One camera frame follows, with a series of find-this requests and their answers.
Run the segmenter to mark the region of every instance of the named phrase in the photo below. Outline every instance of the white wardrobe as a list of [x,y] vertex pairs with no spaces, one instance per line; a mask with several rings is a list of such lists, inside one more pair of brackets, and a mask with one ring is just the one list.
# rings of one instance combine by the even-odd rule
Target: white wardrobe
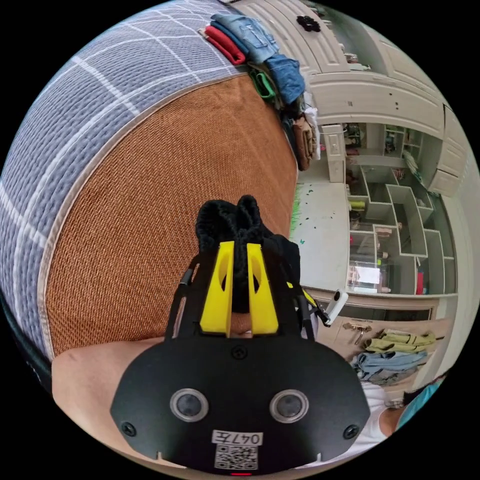
[[[466,167],[466,135],[447,100],[408,55],[367,25],[328,7],[324,9],[329,22],[324,23],[300,0],[239,0],[232,6],[260,19],[280,52],[300,62],[318,109],[318,124],[328,126],[323,132],[332,181],[343,181],[341,124],[387,125],[422,134],[414,159],[424,186],[445,196],[455,194]],[[297,16],[315,18],[321,31],[305,31]],[[348,63],[345,52],[357,55],[368,70],[358,71],[359,65]],[[360,155],[364,165],[372,163],[367,157],[382,156]],[[402,166],[402,161],[397,165],[380,158],[374,163]]]

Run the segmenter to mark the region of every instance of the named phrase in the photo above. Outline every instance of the cabinet handle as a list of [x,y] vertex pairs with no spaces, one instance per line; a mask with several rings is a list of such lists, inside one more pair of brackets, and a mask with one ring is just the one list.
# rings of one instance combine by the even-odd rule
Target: cabinet handle
[[370,332],[372,330],[372,327],[370,325],[367,325],[367,326],[352,325],[350,322],[345,323],[343,325],[343,328],[346,329],[346,330],[357,330],[358,332],[360,332],[360,335],[355,340],[354,345],[358,345],[360,343],[360,341],[362,340],[365,332]]

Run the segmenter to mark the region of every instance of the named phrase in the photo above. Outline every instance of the person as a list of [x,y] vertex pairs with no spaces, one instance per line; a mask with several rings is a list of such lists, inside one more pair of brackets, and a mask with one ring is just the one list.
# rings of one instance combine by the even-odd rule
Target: person
[[[56,404],[71,420],[91,437],[117,453],[175,477],[179,476],[178,469],[181,468],[182,478],[195,480],[199,478],[199,473],[195,470],[186,469],[162,458],[153,461],[134,451],[125,442],[110,415],[117,386],[127,366],[146,349],[163,340],[159,337],[120,341],[67,350],[52,362],[52,395]],[[401,408],[388,408],[384,390],[380,386],[363,382],[370,417],[357,440],[349,450],[336,458],[325,462],[319,459],[291,470],[292,475],[289,478],[300,478],[299,469],[330,465],[333,467],[334,464],[354,458],[383,442],[425,404],[445,375],[415,392],[406,393]]]
[[300,468],[316,467],[352,459],[380,444],[405,425],[427,403],[438,390],[448,372],[449,370],[421,388],[411,392],[406,391],[403,394],[401,406],[397,408],[387,406],[388,399],[383,388],[367,381],[362,382],[363,391],[370,407],[370,417],[353,445],[336,458],[328,461],[319,459]]

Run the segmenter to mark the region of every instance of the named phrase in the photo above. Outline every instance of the jeans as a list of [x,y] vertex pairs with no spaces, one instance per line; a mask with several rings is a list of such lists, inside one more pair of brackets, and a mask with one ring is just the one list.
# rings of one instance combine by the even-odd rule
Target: jeans
[[300,73],[300,62],[278,53],[265,61],[281,99],[292,104],[305,91],[305,80]]
[[427,357],[427,352],[405,353],[402,351],[388,353],[360,353],[355,356],[351,366],[357,371],[361,380],[367,381],[372,375],[382,370],[404,372],[417,367]]
[[247,46],[244,43],[242,43],[242,41],[239,38],[237,38],[230,30],[227,30],[221,23],[218,23],[217,21],[212,20],[210,22],[210,25],[212,27],[215,27],[217,30],[220,30],[221,32],[223,32],[238,47],[238,49],[244,55],[249,54],[249,49],[247,48]]
[[259,20],[244,15],[220,13],[215,13],[211,19],[229,30],[248,48],[248,58],[255,64],[262,64],[279,51],[273,35]]

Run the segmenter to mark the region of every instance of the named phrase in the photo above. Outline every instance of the folded clothes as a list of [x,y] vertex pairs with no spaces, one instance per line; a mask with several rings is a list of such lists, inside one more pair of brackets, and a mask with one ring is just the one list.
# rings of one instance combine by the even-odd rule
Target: folded clothes
[[280,96],[277,85],[275,85],[275,82],[270,75],[270,70],[267,68],[267,66],[264,63],[256,64],[256,63],[253,63],[251,61],[247,62],[247,65],[250,67],[250,69],[252,71],[257,72],[257,73],[262,73],[266,76],[266,78],[270,82],[271,88],[275,92],[274,107],[277,110],[282,110],[284,108],[285,104],[282,100],[282,97]]
[[279,51],[273,35],[255,18],[215,13],[210,19],[235,35],[248,48],[248,58],[255,64],[263,63]]
[[294,133],[294,121],[284,113],[281,113],[280,116],[281,116],[281,126],[283,127],[283,131],[285,132],[286,138],[288,139],[288,143],[290,144],[291,151],[295,156],[298,168],[300,168],[301,159],[300,159],[299,149],[297,146],[297,140],[295,138],[295,133]]
[[419,351],[414,353],[405,353],[401,351],[392,351],[387,353],[359,353],[351,362],[351,366],[356,370],[358,378],[368,381],[373,374],[381,370],[392,372],[405,372],[409,369],[418,367],[425,361],[427,352]]
[[384,330],[378,338],[365,342],[368,352],[421,352],[428,345],[434,344],[435,335],[431,332],[425,335],[411,335],[395,330]]
[[241,65],[247,61],[237,45],[222,31],[209,25],[205,28],[205,34],[207,35],[207,41],[222,52],[233,65]]
[[314,150],[312,128],[307,120],[305,120],[305,117],[301,116],[293,122],[293,133],[295,135],[296,146],[298,149],[298,169],[303,172],[309,168]]
[[300,62],[281,53],[265,61],[271,77],[286,105],[297,100],[305,91],[305,80],[300,73]]
[[389,385],[395,385],[402,380],[411,377],[414,373],[416,373],[418,367],[414,366],[413,368],[409,368],[408,370],[404,371],[393,371],[393,370],[385,370],[382,369],[376,373],[374,373],[368,381],[371,384],[378,385],[380,387],[387,387]]
[[212,20],[210,22],[210,25],[212,27],[215,27],[217,30],[220,30],[221,32],[223,32],[245,56],[249,54],[248,47],[239,38],[237,38],[237,36],[234,35],[230,30],[225,28],[221,23],[215,20]]
[[306,121],[311,127],[312,142],[313,142],[313,154],[312,160],[320,160],[320,131],[317,124],[317,113],[318,110],[312,106],[309,106],[303,112],[306,118]]
[[435,343],[436,338],[435,334],[431,331],[424,333],[423,335],[413,335],[407,331],[398,331],[392,330],[391,328],[386,328],[380,335],[380,339],[390,340],[397,344],[407,344],[407,345],[432,345]]
[[253,69],[250,70],[248,74],[250,75],[253,85],[255,86],[255,90],[258,92],[258,94],[266,102],[273,102],[275,100],[276,93],[267,76],[262,71],[258,72]]

